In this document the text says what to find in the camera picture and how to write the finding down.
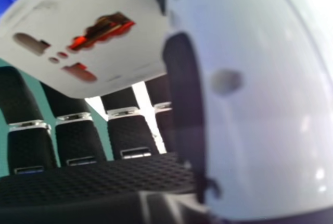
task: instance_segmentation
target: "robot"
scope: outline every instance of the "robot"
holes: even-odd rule
[[[168,73],[178,161],[195,178],[196,200],[140,192],[140,201],[77,204],[64,220],[78,220],[80,209],[108,218],[103,209],[132,202],[140,223],[331,223],[333,38],[315,8],[311,0],[18,0],[0,24],[1,55],[69,97]],[[107,11],[131,27],[71,48],[84,29],[112,21]],[[61,53],[70,57],[50,62]]]

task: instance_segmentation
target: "black mesh fabric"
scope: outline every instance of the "black mesh fabric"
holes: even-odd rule
[[[73,99],[42,83],[48,103],[55,117],[89,112],[84,99]]]
[[[106,111],[119,108],[138,107],[132,87],[104,95],[101,99]]]
[[[13,67],[0,68],[0,109],[7,124],[43,120],[35,98]]]
[[[110,120],[108,131],[114,159],[121,159],[121,151],[139,147],[149,148],[158,154],[150,128],[143,116],[130,116]]]
[[[156,114],[157,126],[163,138],[164,146],[167,152],[175,152],[175,136],[172,119],[172,110]]]
[[[78,121],[56,127],[58,154],[62,166],[68,159],[95,157],[97,162],[106,161],[98,132],[92,121]]]
[[[146,82],[151,104],[171,102],[168,76],[161,76]]]
[[[192,192],[192,172],[169,153],[9,176],[0,179],[0,209],[56,207],[143,190]]]
[[[52,141],[47,130],[36,128],[8,133],[8,165],[11,175],[16,168],[56,168]]]

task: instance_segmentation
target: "white plastic casing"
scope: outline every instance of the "white plastic casing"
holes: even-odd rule
[[[117,12],[136,23],[128,34],[77,54],[66,50],[98,18]],[[156,0],[17,0],[0,21],[0,56],[67,96],[104,95],[165,73],[161,50],[167,27]],[[38,56],[13,40],[16,33],[51,47]],[[58,52],[69,57],[58,58]],[[62,70],[76,63],[87,66],[97,81],[83,82]]]
[[[168,0],[196,51],[220,217],[333,207],[333,38],[308,0]],[[225,74],[240,74],[228,79]]]

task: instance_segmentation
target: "green wall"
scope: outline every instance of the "green wall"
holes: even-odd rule
[[[9,64],[0,59],[0,67],[8,66]],[[51,109],[48,105],[46,96],[42,89],[41,84],[30,75],[21,72],[25,82],[35,96],[35,99],[40,107],[46,123],[50,124],[52,127],[52,141],[54,144],[55,152],[57,155],[57,145],[55,138],[55,123],[56,119],[53,116]],[[111,151],[111,146],[109,142],[109,135],[107,132],[107,122],[91,108],[92,117],[94,119],[95,126],[97,127],[100,139],[102,141],[104,151],[106,153],[108,160],[113,160],[113,155]],[[0,177],[8,175],[8,165],[7,165],[7,133],[9,127],[5,122],[2,112],[0,112]]]

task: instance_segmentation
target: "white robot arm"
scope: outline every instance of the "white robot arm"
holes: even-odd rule
[[[333,38],[311,0],[159,0],[167,17],[153,0],[116,2],[112,9],[137,26],[127,42],[64,61],[97,77],[84,82],[48,60],[110,9],[108,0],[70,9],[79,1],[19,1],[0,24],[2,56],[69,96],[88,97],[164,73],[162,48],[178,151],[195,172],[199,200],[226,223],[331,223]],[[51,42],[44,59],[23,60],[18,32]],[[128,58],[133,50],[137,59]],[[108,76],[116,70],[123,73]]]

